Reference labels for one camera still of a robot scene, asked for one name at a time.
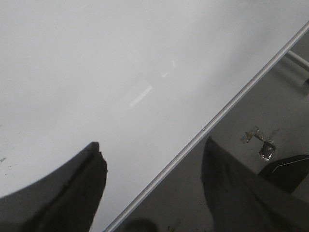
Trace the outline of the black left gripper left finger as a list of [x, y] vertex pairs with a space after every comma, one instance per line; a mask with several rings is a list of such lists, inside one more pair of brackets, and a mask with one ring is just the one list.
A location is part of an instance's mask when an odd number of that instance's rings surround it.
[[0, 199], [2, 232], [88, 232], [107, 179], [98, 142], [41, 180]]

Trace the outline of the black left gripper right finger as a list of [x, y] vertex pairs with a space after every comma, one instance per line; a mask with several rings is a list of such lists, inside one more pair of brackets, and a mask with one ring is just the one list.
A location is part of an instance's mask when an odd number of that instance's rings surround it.
[[307, 232], [309, 204], [258, 176], [219, 146], [205, 142], [201, 182], [216, 232]]

